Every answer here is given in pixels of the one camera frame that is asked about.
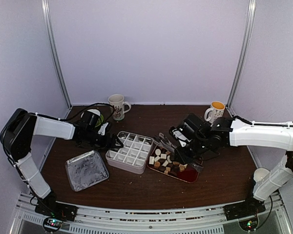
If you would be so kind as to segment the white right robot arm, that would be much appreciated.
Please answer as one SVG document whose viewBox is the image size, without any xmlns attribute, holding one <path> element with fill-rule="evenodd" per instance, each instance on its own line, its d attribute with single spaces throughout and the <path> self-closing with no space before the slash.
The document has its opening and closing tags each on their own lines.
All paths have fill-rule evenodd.
<svg viewBox="0 0 293 234">
<path fill-rule="evenodd" d="M 180 143 L 174 153 L 183 164 L 225 147 L 247 146 L 256 156 L 277 154 L 269 168 L 261 164 L 254 171 L 250 196 L 241 203 L 244 215 L 251 215 L 260 203 L 293 178 L 293 121 L 257 122 L 234 116 L 208 123 L 191 113 L 179 126 L 171 127 L 169 133 Z"/>
</svg>

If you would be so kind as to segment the metal front rail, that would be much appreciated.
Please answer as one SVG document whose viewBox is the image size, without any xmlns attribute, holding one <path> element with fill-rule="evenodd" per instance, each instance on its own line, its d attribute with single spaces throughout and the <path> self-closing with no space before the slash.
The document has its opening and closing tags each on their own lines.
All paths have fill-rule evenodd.
<svg viewBox="0 0 293 234">
<path fill-rule="evenodd" d="M 227 219 L 223 205 L 198 208 L 126 210 L 77 206 L 73 222 L 58 234 L 247 234 L 248 220 L 258 221 L 256 234 L 292 234 L 293 228 L 279 193 L 264 203 L 262 213 Z"/>
</svg>

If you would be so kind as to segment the right aluminium frame post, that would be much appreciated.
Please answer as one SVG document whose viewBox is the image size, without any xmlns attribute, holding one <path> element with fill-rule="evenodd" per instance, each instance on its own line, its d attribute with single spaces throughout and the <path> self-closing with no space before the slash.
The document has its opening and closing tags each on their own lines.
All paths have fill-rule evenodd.
<svg viewBox="0 0 293 234">
<path fill-rule="evenodd" d="M 232 110 L 234 98 L 236 96 L 236 93 L 238 90 L 238 85 L 239 85 L 240 79 L 242 77 L 244 65 L 246 62 L 248 47 L 249 47 L 252 32 L 253 32 L 253 25 L 254 25 L 255 14 L 256 14 L 256 2 L 257 2 L 256 0 L 249 0 L 245 30 L 244 30 L 243 40 L 242 40 L 242 46 L 241 46 L 240 55 L 239 55 L 232 87 L 230 90 L 229 98 L 227 101 L 227 109 L 229 111 Z"/>
</svg>

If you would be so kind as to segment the dark bowl white inside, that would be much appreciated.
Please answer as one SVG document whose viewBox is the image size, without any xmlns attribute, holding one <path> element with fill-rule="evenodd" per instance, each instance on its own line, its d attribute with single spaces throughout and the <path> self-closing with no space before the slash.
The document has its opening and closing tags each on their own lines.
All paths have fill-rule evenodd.
<svg viewBox="0 0 293 234">
<path fill-rule="evenodd" d="M 270 171 L 266 168 L 257 168 L 253 173 L 253 180 L 255 183 L 261 181 L 265 176 L 267 176 Z"/>
</svg>

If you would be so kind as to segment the red chocolate tray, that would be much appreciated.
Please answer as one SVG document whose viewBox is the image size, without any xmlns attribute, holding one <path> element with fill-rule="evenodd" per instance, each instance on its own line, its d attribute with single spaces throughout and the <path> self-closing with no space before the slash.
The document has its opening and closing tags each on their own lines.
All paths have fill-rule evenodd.
<svg viewBox="0 0 293 234">
<path fill-rule="evenodd" d="M 186 183 L 196 182 L 200 174 L 189 164 L 180 164 L 172 160 L 172 153 L 157 145 L 151 151 L 146 165 L 155 172 Z"/>
</svg>

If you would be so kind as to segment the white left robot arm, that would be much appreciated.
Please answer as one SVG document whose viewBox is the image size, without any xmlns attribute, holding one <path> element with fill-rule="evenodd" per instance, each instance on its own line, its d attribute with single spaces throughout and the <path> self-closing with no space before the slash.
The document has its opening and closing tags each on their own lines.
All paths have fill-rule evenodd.
<svg viewBox="0 0 293 234">
<path fill-rule="evenodd" d="M 100 110 L 85 108 L 68 118 L 56 118 L 18 108 L 0 133 L 0 143 L 8 160 L 21 179 L 38 199 L 49 216 L 57 216 L 61 209 L 56 194 L 46 182 L 33 154 L 41 139 L 72 140 L 99 149 L 118 149 L 123 143 L 110 134 L 111 122 L 101 118 Z"/>
</svg>

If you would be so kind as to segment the beige floral mug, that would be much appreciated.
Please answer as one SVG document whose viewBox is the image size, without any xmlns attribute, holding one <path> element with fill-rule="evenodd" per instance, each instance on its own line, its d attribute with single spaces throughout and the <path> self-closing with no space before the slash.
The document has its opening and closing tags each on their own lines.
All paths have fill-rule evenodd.
<svg viewBox="0 0 293 234">
<path fill-rule="evenodd" d="M 114 111 L 112 117 L 115 121 L 121 121 L 125 118 L 125 114 L 131 110 L 131 104 L 125 101 L 125 97 L 121 94 L 113 94 L 108 98 L 109 104 Z"/>
</svg>

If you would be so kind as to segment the left aluminium frame post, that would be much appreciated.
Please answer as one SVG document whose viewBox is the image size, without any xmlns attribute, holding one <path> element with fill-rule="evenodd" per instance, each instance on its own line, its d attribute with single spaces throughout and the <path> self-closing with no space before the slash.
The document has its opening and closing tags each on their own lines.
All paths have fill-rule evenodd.
<svg viewBox="0 0 293 234">
<path fill-rule="evenodd" d="M 69 98 L 66 83 L 64 81 L 63 72 L 61 69 L 59 55 L 58 55 L 58 51 L 57 51 L 57 47 L 56 47 L 56 41 L 55 41 L 55 37 L 54 37 L 52 19 L 51 19 L 50 8 L 49 8 L 49 1 L 42 0 L 41 2 L 42 2 L 43 17 L 44 17 L 44 21 L 45 21 L 47 34 L 48 34 L 48 40 L 49 40 L 51 55 L 52 55 L 52 59 L 53 59 L 54 67 L 55 67 L 56 76 L 57 76 L 57 79 L 58 79 L 58 82 L 60 85 L 60 90 L 61 90 L 62 95 L 65 100 L 65 103 L 68 108 L 71 108 L 72 104 L 71 104 L 71 101 Z"/>
</svg>

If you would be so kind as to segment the metal serving tongs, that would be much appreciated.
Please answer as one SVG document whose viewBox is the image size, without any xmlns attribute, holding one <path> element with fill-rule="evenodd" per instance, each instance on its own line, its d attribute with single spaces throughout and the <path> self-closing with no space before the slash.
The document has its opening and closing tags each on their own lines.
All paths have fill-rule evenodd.
<svg viewBox="0 0 293 234">
<path fill-rule="evenodd" d="M 158 136 L 153 137 L 153 142 L 159 146 L 169 151 L 174 158 L 174 150 L 176 148 L 185 148 L 182 146 L 175 146 L 163 133 L 159 133 Z M 192 168 L 194 168 L 197 172 L 201 172 L 203 169 L 203 161 L 200 159 L 193 159 L 191 163 L 188 163 Z"/>
</svg>

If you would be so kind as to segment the white mug yellow inside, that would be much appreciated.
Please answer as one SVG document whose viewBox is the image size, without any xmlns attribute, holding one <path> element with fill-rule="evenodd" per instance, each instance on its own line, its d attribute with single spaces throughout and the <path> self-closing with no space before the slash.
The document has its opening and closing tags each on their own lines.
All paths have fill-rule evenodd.
<svg viewBox="0 0 293 234">
<path fill-rule="evenodd" d="M 204 120 L 213 124 L 214 121 L 223 116 L 226 106 L 222 102 L 213 101 L 210 107 L 205 110 Z"/>
</svg>

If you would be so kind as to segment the bunny print tin lid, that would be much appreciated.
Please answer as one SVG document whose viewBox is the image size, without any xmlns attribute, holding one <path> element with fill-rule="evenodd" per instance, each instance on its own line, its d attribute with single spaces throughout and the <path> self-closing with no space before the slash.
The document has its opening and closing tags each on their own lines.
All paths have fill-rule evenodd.
<svg viewBox="0 0 293 234">
<path fill-rule="evenodd" d="M 70 187 L 79 192 L 109 178 L 109 172 L 100 155 L 92 150 L 65 162 Z"/>
</svg>

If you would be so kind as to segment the white divided tin box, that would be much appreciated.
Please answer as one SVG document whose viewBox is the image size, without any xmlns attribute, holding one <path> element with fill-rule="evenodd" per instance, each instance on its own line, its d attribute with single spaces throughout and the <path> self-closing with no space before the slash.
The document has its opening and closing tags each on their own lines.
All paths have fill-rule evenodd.
<svg viewBox="0 0 293 234">
<path fill-rule="evenodd" d="M 117 137 L 124 146 L 107 151 L 105 157 L 108 165 L 139 175 L 144 173 L 153 139 L 125 131 L 120 131 Z"/>
</svg>

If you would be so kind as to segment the white bowl green rim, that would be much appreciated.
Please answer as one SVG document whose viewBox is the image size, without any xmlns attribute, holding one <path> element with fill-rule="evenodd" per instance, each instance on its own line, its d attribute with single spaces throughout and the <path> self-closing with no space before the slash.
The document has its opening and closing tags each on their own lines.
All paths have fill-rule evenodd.
<svg viewBox="0 0 293 234">
<path fill-rule="evenodd" d="M 85 113 L 92 113 L 97 116 L 100 116 L 101 114 L 101 112 L 98 109 L 89 109 L 89 110 L 86 110 Z"/>
</svg>

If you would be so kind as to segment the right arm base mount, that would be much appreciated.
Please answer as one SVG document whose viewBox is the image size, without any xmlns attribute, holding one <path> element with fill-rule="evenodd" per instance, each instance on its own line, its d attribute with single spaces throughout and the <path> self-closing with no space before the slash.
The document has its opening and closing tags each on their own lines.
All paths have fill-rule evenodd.
<svg viewBox="0 0 293 234">
<path fill-rule="evenodd" d="M 227 221 L 238 220 L 239 227 L 246 232 L 253 232 L 259 227 L 258 215 L 266 210 L 263 204 L 240 202 L 223 207 Z"/>
</svg>

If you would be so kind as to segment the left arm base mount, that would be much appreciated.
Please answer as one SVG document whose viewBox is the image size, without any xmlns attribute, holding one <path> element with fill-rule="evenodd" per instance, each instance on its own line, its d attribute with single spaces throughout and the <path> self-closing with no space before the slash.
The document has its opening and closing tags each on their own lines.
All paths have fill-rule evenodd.
<svg viewBox="0 0 293 234">
<path fill-rule="evenodd" d="M 36 213 L 46 216 L 43 219 L 42 227 L 48 233 L 59 231 L 63 224 L 67 221 L 73 222 L 77 215 L 77 211 L 77 206 L 62 203 L 56 203 L 56 207 L 54 209 L 47 208 L 40 203 L 35 207 Z"/>
</svg>

